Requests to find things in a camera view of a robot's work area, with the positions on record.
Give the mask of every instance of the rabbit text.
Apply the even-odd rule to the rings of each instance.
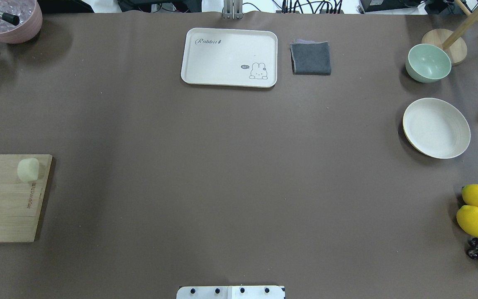
[[[220,44],[222,40],[210,40],[210,39],[203,39],[203,38],[199,38],[197,40],[195,40],[195,45],[198,45],[198,44]]]

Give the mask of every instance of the wooden base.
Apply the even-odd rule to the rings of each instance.
[[[442,49],[442,44],[451,34],[453,34],[451,30],[434,29],[430,32],[427,32],[423,36],[422,43],[435,45]],[[449,47],[449,49],[445,49],[444,51],[449,56],[449,59],[451,59],[452,66],[456,66],[457,64],[463,62],[468,55],[468,48],[466,46],[466,42],[462,38],[459,38],[453,43],[453,45]]]
[[[22,159],[40,162],[38,180],[24,183],[17,177]],[[33,242],[46,192],[51,155],[0,155],[0,242]]]

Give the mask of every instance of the white plate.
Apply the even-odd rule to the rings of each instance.
[[[272,32],[193,28],[185,38],[182,80],[189,84],[272,87],[278,38]]]
[[[403,114],[403,130],[418,151],[450,159],[466,151],[471,133],[468,122],[454,106],[437,98],[421,98]]]

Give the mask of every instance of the electronic device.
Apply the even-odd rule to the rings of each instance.
[[[360,0],[364,12],[417,7],[420,0]]]
[[[42,13],[93,12],[91,6],[82,0],[38,0]]]

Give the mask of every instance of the metal bracket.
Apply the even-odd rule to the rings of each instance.
[[[224,0],[222,17],[224,19],[243,19],[243,0]]]

